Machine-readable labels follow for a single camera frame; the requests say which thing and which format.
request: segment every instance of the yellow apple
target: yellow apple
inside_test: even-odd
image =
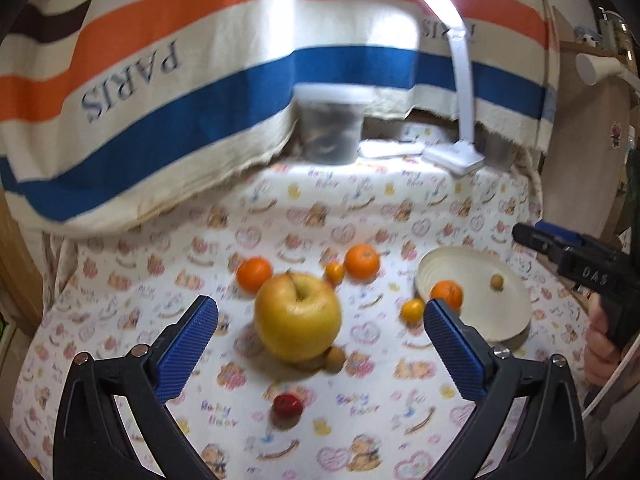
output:
[[[293,364],[316,358],[332,345],[342,313],[328,283],[311,274],[286,272],[261,286],[254,321],[265,348]]]

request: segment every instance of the cable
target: cable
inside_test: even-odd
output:
[[[640,348],[640,334],[638,334],[638,337],[636,337],[636,340],[631,345],[629,352],[626,353],[625,358],[622,359],[622,361],[618,365],[618,368],[616,368],[616,371],[613,372],[613,375],[607,381],[607,384],[604,385],[604,388],[601,389],[600,392],[596,395],[596,398],[593,399],[593,402],[582,412],[582,420],[591,415],[591,412],[596,409],[600,401],[604,398],[605,395],[607,395],[613,384],[615,384],[620,375],[622,375],[622,372],[635,357],[638,348]]]

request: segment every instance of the lamp base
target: lamp base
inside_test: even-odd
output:
[[[466,175],[484,166],[484,156],[465,140],[459,140],[455,144],[428,146],[422,152],[422,160],[442,166],[457,176]]]

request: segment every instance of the plastic container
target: plastic container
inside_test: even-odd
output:
[[[305,83],[294,87],[294,97],[300,110],[305,158],[331,166],[355,162],[364,110],[373,101],[373,88]]]

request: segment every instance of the screw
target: screw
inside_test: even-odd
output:
[[[76,357],[74,357],[74,362],[77,365],[83,365],[85,362],[89,360],[89,354],[86,352],[80,352]]]
[[[560,354],[553,354],[551,356],[551,362],[560,368],[563,368],[566,366],[566,359],[564,358],[564,356],[561,356]]]
[[[506,359],[511,355],[511,351],[506,346],[498,345],[494,346],[494,355],[498,359]]]
[[[142,357],[145,356],[149,352],[149,347],[147,345],[135,345],[131,349],[131,355],[133,357]]]

